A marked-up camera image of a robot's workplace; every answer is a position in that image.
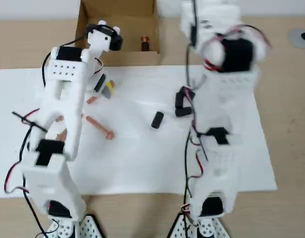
black wire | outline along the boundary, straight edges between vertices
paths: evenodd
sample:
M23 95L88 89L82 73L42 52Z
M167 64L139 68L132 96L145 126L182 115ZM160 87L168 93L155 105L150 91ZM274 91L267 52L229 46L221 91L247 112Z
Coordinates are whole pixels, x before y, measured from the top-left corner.
M192 0L193 3L193 13L194 13L194 26L195 26L195 45L197 43L197 27L198 27L198 20L197 20L197 13L196 13L196 0Z
M189 73L189 55L190 55L190 47L192 46L192 44L188 44L187 48L186 48L186 55L185 55L185 76L186 76L186 84L188 87L191 87L190 84L190 73Z
M75 42L77 42L77 41L80 41L80 40L84 39L84 38L86 37L86 35L87 35L87 32L86 32L83 36L80 36L80 37L76 38L75 40L73 40L73 41L71 41L71 42L67 42L67 43L61 45L60 47L68 46L68 45L71 45L71 44L73 44L73 43L75 43ZM43 85L44 85L44 87L46 86L46 82L45 82L45 65L46 65L46 63L47 63L48 58L50 57L50 55L51 55L51 52L49 52L49 53L47 54L47 56L45 57L45 59L44 59L44 61L43 61L43 63L42 63L42 80L43 80Z
M46 234L51 234L51 233L53 233L53 232L56 232L56 231L59 229L59 227L60 227L59 223L58 223L56 220L54 220L54 219L52 219L52 220L58 225L58 227L56 227L56 229L55 229L54 231L45 232ZM35 236L35 238L37 238L39 235L42 235L42 234L43 234L42 232L37 233L37 235Z
M31 131L32 131L33 127L34 127L34 125L31 124L29 130L27 131L27 133L26 133L26 135L25 135L25 137L23 139L23 142L22 142L22 145L21 145L21 148L20 148L20 152L19 152L19 161L20 162L22 161L22 154L23 154L23 150L24 150L25 144L27 143L27 140L29 138L29 135L31 134ZM25 185L26 185L26 179L23 176L23 184L22 184L22 186L25 187ZM38 226L39 226L39 228L41 230L41 233L47 238L48 236L47 236L46 232L44 231L43 227L41 226L41 223L40 223L40 221L38 219L38 216L35 213L35 211L34 211L34 209L32 207L32 204L29 201L29 198L28 198L28 196L27 196L25 191L23 191L23 196L24 196L24 198L25 198L25 200L26 200L26 202L27 202L27 204L28 204L28 206L29 206L33 216L34 216L35 221L37 222L37 224L38 224Z
M191 129L188 131L186 142L185 142L185 149L184 149L184 172L185 172L185 190L184 190L184 198L183 198L183 204L186 204L186 197L187 197L187 191L189 191L188 187L188 174L187 174L187 147L188 147L188 141L191 136ZM185 237L187 236L187 224L186 224L186 214L183 213L183 221L184 221L184 231L185 231Z

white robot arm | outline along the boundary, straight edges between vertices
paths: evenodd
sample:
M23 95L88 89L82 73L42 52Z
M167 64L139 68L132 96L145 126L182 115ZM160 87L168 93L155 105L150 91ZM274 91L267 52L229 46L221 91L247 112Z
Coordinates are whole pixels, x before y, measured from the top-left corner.
M246 104L260 74L256 63L264 60L269 46L259 29L241 22L240 8L226 2L198 0L195 17L193 0L182 1L181 30L196 38L193 50L204 59L202 86L192 102L192 140L202 147L204 174L189 179L191 195L184 206L195 224L233 210ZM197 31L191 36L195 19Z
M32 128L30 151L22 161L22 172L27 180L30 196L38 209L50 219L59 219L69 232L60 237L78 237L78 223L84 216L86 204L73 182L67 162L76 158L81 135L81 114L87 88L101 80L94 74L103 51L118 51L122 37L118 27L111 28L105 21L88 26L89 49L54 47L46 71L45 94L37 114L36 124L48 130L58 116L63 115L67 127L65 142L46 140L46 132ZM67 97L62 97L63 88Z

copper object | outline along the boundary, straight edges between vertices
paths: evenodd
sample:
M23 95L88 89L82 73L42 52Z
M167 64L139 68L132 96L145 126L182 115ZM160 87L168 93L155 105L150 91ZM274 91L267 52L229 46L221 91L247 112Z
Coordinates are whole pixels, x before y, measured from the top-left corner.
M101 125L98 121L96 121L95 119L93 119L90 116L86 117L86 120L91 123L93 126L95 126L98 130L100 130L101 132L103 132L106 135L106 139L107 140L112 140L115 137L115 134L112 130L107 130L103 125Z
M96 101L96 99L97 99L97 97L95 97L95 96L90 97L90 98L87 100L87 104L92 104L93 102Z

electrical cable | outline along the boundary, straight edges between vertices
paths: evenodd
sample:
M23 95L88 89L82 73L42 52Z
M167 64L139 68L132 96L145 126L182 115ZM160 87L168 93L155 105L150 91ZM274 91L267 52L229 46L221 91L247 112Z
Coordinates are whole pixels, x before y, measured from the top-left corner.
M38 110L40 110L40 108L37 108L37 109L35 109L35 110L29 112L28 114L26 114L25 116L23 116L23 118L24 118L24 119L28 118L29 116L31 116L32 114L34 114L34 113L37 112ZM24 119L21 119L21 122L22 122L23 124L29 125L29 123L24 122Z
M185 76L186 76L186 84L188 87L191 87L190 74L189 74L189 55L190 55L191 46L192 46L192 44L187 45L186 55L185 55Z
M59 223L58 223L56 220L54 220L54 219L52 219L52 220L58 225L58 227L56 227L55 230L53 230L53 231L51 231L51 232L45 232L45 234L51 234L51 233L53 233L53 232L56 232L56 231L59 229L59 227L60 227ZM35 238L37 238L39 235L42 235L42 234L43 234L42 232L37 233L37 235L35 236Z
M184 190L184 197L183 197L183 204L186 204L186 197L187 197L187 191L188 188L188 174L187 174L187 148L188 148L188 141L191 136L191 129L189 129L186 142L185 142L185 149L184 149L184 172L185 172L185 190ZM185 237L187 236L187 224L186 224L186 214L183 213L183 221L184 221L184 230L185 230Z
M94 74L100 72L104 68L104 63L99 58L95 58L95 60L97 60L97 62L101 64L101 68L95 71Z
M22 161L23 150L24 150L25 145L26 145L26 143L27 143L27 140L28 140L28 138L29 138L29 136L30 136L30 134L31 134L32 128L36 126L36 127L38 127L39 129L41 129L41 130L44 131L44 132L47 132L47 130L45 130L43 127L37 125L35 122L29 121L27 118L22 117L21 115L19 115L19 114L16 113L16 112L12 112L12 114L14 114L14 115L16 115L17 117L20 117L22 120L24 120L24 121L30 123L30 128L28 129L26 135L24 136L23 142L22 142L22 144L21 144L21 148L20 148L20 152L19 152L19 161L16 163L16 164L19 164L19 163ZM26 179L25 179L24 176L23 176L22 178L23 178L22 187L25 188L25 186L26 186ZM33 209L33 207L32 207L32 204L31 204L31 202L30 202L30 200L29 200L29 198L28 198L28 196L27 196L27 191L23 190L23 196L24 196L24 198L25 198L25 200L26 200L26 202L27 202L27 204L28 204L28 206L29 206L29 208L30 208L30 210L31 210L31 212L32 212L32 214L33 214L33 216L34 216L34 219L35 219L35 221L36 221L38 227L39 227L40 230L41 230L41 233L47 238L48 236L47 236L46 232L44 231L43 227L41 226L41 223L40 223L40 221L39 221L39 219L38 219L38 216L37 216L37 214L35 213L35 211L34 211L34 209Z

cardboard box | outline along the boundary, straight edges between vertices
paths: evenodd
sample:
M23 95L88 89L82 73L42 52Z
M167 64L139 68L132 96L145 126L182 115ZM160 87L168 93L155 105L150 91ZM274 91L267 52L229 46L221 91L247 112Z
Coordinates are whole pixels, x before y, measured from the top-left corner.
M104 52L101 56L108 66L159 65L159 19L155 0L81 0L76 37L84 34L89 23L105 20L111 27L121 29L122 50ZM141 36L150 39L149 52L141 51ZM87 40L77 47L87 48Z

